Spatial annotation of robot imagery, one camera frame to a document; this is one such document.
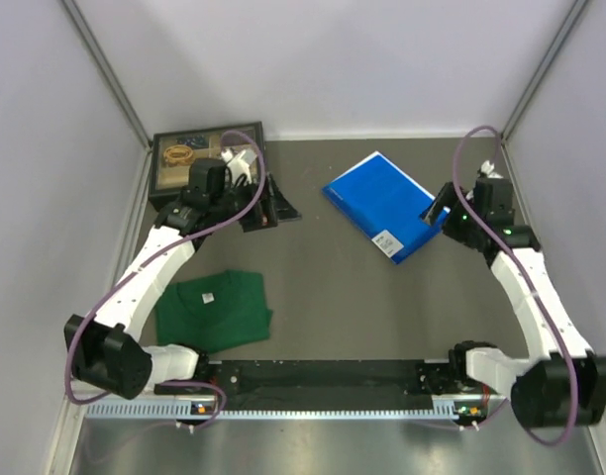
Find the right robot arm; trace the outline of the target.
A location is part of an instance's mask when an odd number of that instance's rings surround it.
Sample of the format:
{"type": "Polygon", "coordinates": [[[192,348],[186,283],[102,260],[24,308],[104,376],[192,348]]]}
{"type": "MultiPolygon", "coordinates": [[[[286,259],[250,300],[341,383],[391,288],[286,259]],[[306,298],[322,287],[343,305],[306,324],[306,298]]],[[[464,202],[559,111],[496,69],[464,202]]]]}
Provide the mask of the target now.
{"type": "Polygon", "coordinates": [[[575,328],[533,229],[515,222],[513,198],[505,178],[479,177],[470,192],[448,182],[420,216],[483,256],[528,351],[517,359],[492,343],[463,341],[449,352],[449,380],[462,392],[481,383],[505,396],[525,429],[596,426],[606,410],[606,355],[575,328]]]}

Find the blue file folder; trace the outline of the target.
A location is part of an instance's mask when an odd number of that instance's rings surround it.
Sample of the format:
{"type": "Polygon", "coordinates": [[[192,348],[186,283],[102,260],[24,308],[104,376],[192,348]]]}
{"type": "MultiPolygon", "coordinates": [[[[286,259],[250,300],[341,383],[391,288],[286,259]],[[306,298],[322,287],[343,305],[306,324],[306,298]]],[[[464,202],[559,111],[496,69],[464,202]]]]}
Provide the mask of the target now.
{"type": "Polygon", "coordinates": [[[435,196],[379,151],[325,185],[322,192],[395,264],[438,234],[450,212],[445,207],[433,225],[426,224],[421,214],[435,196]]]}

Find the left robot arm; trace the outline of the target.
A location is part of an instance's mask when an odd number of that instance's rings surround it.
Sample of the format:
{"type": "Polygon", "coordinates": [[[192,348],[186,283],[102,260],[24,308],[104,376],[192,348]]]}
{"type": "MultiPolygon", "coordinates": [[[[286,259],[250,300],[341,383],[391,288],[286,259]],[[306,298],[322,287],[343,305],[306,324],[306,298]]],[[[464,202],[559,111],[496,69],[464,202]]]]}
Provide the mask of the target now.
{"type": "Polygon", "coordinates": [[[229,160],[201,159],[191,165],[178,196],[165,205],[146,242],[119,281],[84,317],[73,315],[64,326],[67,357],[64,386],[77,405],[72,383],[80,381],[133,400],[156,385],[180,384],[200,392],[211,370],[200,362],[199,350],[183,344],[143,347],[140,338],[153,307],[177,271],[190,260],[206,237],[236,222],[258,230],[269,223],[260,208],[270,203],[270,173],[262,154],[253,156],[257,175],[239,177],[242,150],[229,160]]]}

